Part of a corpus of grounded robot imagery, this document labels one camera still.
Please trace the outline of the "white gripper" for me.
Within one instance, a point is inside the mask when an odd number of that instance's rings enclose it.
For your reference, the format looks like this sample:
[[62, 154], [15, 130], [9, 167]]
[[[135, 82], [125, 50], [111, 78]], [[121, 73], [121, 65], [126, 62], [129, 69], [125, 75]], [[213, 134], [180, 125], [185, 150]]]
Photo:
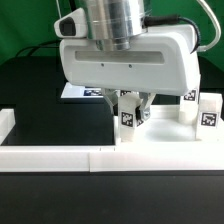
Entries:
[[117, 90], [140, 92], [141, 104], [135, 109], [138, 126], [150, 118], [156, 94], [182, 96], [200, 82], [194, 28], [146, 27], [144, 22], [141, 15], [90, 18], [79, 8], [54, 23], [68, 82], [104, 89], [114, 116]]

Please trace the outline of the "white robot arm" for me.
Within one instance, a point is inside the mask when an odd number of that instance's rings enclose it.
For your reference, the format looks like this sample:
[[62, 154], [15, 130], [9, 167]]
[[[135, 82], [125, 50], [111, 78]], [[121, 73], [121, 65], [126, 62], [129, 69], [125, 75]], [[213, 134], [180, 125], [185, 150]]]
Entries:
[[112, 107], [118, 90], [137, 92], [143, 119], [155, 95], [183, 96], [200, 82], [197, 25], [178, 14], [152, 16], [144, 0], [81, 0], [54, 29], [66, 79], [100, 88]]

